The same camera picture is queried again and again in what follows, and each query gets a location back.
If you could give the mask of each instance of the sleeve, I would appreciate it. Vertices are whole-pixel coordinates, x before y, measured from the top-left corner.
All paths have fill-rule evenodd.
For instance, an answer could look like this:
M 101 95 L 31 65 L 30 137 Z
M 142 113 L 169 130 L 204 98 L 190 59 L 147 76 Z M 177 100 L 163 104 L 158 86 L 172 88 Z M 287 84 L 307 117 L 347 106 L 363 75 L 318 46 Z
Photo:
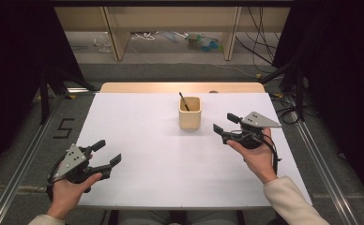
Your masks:
M 306 202 L 299 188 L 288 176 L 283 176 L 265 184 L 264 193 L 273 209 L 288 224 L 328 224 Z
M 38 215 L 29 225 L 65 225 L 65 221 L 48 215 Z

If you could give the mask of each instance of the white paper sheet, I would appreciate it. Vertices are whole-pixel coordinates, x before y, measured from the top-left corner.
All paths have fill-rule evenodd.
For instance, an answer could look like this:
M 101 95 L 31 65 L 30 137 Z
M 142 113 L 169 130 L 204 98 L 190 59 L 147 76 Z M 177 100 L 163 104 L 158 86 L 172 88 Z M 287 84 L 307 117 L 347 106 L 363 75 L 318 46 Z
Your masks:
M 96 94 L 83 126 L 79 146 L 105 140 L 90 166 L 108 164 L 122 154 L 111 177 L 97 182 L 80 205 L 133 209 L 235 209 L 270 206 L 263 185 L 243 158 L 213 131 L 239 129 L 226 114 L 244 117 L 256 111 L 278 121 L 268 94 L 203 94 L 202 124 L 196 130 L 178 125 L 174 94 Z M 281 128 L 272 128 L 279 176 L 289 175 L 308 203 L 311 199 Z

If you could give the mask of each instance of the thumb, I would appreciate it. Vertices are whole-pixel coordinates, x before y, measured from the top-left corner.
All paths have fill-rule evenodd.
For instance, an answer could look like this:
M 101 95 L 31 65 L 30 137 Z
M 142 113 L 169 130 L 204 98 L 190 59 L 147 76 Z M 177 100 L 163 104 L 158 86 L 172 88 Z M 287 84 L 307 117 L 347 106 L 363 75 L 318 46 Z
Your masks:
M 93 186 L 95 183 L 97 183 L 98 180 L 100 180 L 100 177 L 102 177 L 102 173 L 98 172 L 86 179 L 84 182 L 82 182 L 83 189 L 88 189 L 91 186 Z
M 241 145 L 239 142 L 235 142 L 235 141 L 232 141 L 232 140 L 228 140 L 227 144 L 229 146 L 231 146 L 233 149 L 235 149 L 241 155 L 243 155 L 243 153 L 245 151 L 247 151 L 247 149 L 245 147 L 243 147 L 243 145 Z

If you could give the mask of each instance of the wrist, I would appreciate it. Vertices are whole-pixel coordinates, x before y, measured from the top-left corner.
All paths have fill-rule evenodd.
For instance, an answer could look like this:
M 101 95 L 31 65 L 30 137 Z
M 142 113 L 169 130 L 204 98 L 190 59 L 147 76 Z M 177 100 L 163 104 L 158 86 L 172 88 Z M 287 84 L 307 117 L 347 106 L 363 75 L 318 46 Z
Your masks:
M 258 178 L 261 180 L 262 184 L 265 185 L 273 180 L 278 179 L 278 176 L 274 172 L 270 172 L 270 173 L 258 174 Z
M 51 205 L 47 211 L 47 215 L 60 220 L 65 220 L 66 216 L 68 215 L 68 211 L 62 210 L 61 208 L 62 207 L 56 207 L 54 205 Z

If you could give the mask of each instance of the hand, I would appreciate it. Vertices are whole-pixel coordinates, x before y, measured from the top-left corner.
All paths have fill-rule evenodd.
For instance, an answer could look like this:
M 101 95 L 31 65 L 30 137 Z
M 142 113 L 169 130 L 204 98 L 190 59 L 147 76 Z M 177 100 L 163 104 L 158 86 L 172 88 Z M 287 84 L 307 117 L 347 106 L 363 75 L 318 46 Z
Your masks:
M 268 143 L 272 143 L 268 138 L 271 137 L 270 128 L 265 127 L 263 133 L 265 135 L 264 140 Z M 266 144 L 262 143 L 259 147 L 249 150 L 243 147 L 239 142 L 229 140 L 227 143 L 243 156 L 250 170 L 255 173 L 263 184 L 278 178 L 272 166 L 273 153 Z
M 68 213 L 77 206 L 83 193 L 100 180 L 100 177 L 102 177 L 102 173 L 93 174 L 81 184 L 73 184 L 68 179 L 55 182 L 53 184 L 53 203 L 47 215 L 65 220 Z

